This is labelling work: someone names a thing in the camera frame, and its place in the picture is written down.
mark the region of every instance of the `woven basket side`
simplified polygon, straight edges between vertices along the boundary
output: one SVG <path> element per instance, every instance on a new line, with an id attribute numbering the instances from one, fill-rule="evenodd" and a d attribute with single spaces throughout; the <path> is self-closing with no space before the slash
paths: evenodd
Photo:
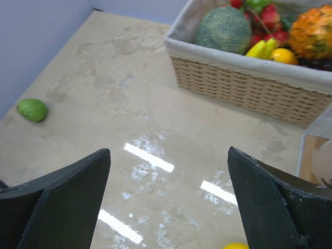
<path id="1" fill-rule="evenodd" d="M 332 101 L 331 94 L 171 57 L 178 85 L 199 94 L 306 128 Z"/>

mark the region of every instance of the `melon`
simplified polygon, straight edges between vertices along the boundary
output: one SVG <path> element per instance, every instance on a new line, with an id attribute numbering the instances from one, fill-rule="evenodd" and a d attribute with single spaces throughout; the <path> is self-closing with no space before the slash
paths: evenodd
<path id="1" fill-rule="evenodd" d="M 219 7 L 207 13 L 200 23 L 195 44 L 243 55 L 248 51 L 251 36 L 251 25 L 240 10 Z"/>

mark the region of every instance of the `banana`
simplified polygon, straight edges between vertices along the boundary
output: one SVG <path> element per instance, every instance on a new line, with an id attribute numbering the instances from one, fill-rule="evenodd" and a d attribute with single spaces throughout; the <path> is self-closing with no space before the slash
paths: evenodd
<path id="1" fill-rule="evenodd" d="M 262 59 L 269 60 L 272 54 L 272 51 L 278 47 L 278 40 L 275 38 L 270 38 L 266 42 L 266 49 Z"/>
<path id="2" fill-rule="evenodd" d="M 263 59 L 263 57 L 265 56 L 266 48 L 267 48 L 266 44 L 267 44 L 267 42 L 265 40 L 259 41 L 254 47 L 252 47 L 248 51 L 246 56 Z"/>

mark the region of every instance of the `beige countertop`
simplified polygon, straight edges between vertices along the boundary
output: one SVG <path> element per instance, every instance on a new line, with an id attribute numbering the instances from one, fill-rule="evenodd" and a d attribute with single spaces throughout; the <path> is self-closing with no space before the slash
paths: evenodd
<path id="1" fill-rule="evenodd" d="M 0 124 L 0 178 L 12 186 L 109 148 L 92 249 L 222 248 L 245 242 L 227 170 L 230 146 L 295 174 L 303 130 L 178 88 L 169 26 L 94 12 Z"/>

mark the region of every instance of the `wall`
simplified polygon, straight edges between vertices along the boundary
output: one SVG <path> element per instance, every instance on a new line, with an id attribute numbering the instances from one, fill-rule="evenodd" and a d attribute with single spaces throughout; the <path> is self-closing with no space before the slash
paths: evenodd
<path id="1" fill-rule="evenodd" d="M 0 119 L 91 12 L 90 0 L 0 1 Z"/>
<path id="2" fill-rule="evenodd" d="M 188 0 L 92 0 L 95 8 L 118 15 L 172 24 Z"/>

